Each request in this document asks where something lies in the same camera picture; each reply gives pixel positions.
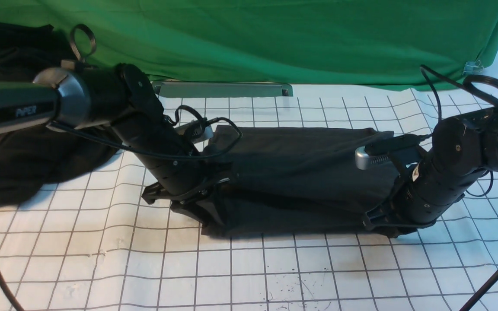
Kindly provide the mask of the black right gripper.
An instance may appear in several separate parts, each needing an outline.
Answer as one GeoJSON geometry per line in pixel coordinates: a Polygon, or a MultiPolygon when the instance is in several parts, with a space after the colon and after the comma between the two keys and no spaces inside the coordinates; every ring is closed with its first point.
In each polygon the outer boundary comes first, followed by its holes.
{"type": "Polygon", "coordinates": [[[383,203],[362,215],[368,231],[383,232],[396,238],[422,228],[429,228],[437,220],[437,192],[434,190],[399,190],[383,203]]]}

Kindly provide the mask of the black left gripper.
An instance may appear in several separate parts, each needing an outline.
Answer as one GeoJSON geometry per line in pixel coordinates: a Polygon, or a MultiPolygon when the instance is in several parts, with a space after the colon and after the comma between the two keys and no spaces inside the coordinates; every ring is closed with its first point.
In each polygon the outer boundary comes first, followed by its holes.
{"type": "Polygon", "coordinates": [[[226,221],[223,199],[219,195],[222,184],[233,179],[230,171],[218,171],[199,185],[182,194],[172,194],[156,182],[144,189],[141,198],[149,205],[158,200],[170,201],[170,210],[196,220],[203,226],[224,226],[226,221]]]}

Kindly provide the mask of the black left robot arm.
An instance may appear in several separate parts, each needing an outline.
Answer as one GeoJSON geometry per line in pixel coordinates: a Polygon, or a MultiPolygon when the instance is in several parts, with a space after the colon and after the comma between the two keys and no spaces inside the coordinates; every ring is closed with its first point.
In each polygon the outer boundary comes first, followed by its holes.
{"type": "Polygon", "coordinates": [[[202,156],[194,143],[219,118],[208,121],[190,107],[180,109],[196,121],[175,128],[146,75],[131,64],[112,70],[52,67],[29,83],[0,81],[0,191],[31,183],[38,191],[53,172],[49,165],[45,173],[37,172],[43,159],[57,164],[67,159],[64,140],[54,137],[64,133],[65,139],[75,136],[135,153],[157,179],[142,193],[147,203],[171,200],[173,211],[204,226],[223,225],[218,189],[230,175],[211,158],[239,140],[202,156]]]}

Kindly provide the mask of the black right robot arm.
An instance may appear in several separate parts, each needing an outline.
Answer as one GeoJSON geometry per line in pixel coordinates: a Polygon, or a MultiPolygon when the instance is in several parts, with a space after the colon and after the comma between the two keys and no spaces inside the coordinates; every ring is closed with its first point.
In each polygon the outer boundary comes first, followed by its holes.
{"type": "Polygon", "coordinates": [[[361,170],[391,162],[399,172],[387,199],[362,217],[366,230],[395,238],[429,228],[487,171],[498,172],[498,108],[445,118],[430,138],[430,150],[421,147],[426,135],[404,134],[355,151],[361,170]]]}

